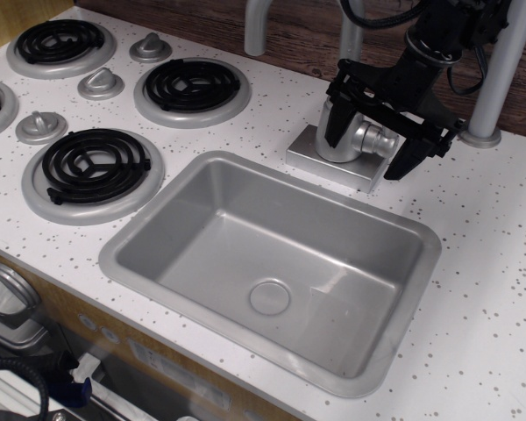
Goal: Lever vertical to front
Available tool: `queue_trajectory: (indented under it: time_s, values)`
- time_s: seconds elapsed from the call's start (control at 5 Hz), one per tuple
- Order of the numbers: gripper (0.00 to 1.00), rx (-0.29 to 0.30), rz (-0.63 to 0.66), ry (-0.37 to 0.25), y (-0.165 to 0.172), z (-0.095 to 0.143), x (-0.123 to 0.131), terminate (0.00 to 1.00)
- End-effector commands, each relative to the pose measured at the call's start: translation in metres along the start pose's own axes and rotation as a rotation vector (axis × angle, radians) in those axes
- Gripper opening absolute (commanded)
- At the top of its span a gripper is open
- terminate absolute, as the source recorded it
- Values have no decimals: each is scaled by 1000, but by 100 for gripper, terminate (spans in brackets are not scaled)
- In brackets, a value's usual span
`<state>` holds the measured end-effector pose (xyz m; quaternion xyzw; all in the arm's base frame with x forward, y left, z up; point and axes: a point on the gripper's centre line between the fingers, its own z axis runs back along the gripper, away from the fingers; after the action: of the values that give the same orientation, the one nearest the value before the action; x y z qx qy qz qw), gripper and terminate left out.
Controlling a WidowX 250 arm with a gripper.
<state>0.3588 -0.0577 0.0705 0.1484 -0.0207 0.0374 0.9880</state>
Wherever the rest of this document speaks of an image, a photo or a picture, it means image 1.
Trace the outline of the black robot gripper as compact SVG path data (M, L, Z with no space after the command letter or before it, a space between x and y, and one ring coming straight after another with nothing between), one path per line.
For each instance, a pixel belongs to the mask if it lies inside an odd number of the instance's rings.
M342 59L327 94L333 94L325 139L337 146L357 111L406 138L384 178L400 181L427 157L444 156L462 123L438 100L433 86L462 58L456 46L415 27L405 33L406 48L395 65L377 68Z

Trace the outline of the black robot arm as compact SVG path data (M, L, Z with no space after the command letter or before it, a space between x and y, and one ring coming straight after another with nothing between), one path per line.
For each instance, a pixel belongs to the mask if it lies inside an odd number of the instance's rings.
M483 46L508 26L509 1L422 1L389 18L367 19L350 3L341 8L359 28L379 30L414 24L406 48L389 68L350 59L338 62L330 84L316 150L325 159L352 161L362 153L393 158L384 177L400 180L428 157L444 156L465 128L464 120L436 97L433 86L450 75L465 50L475 53L487 76Z

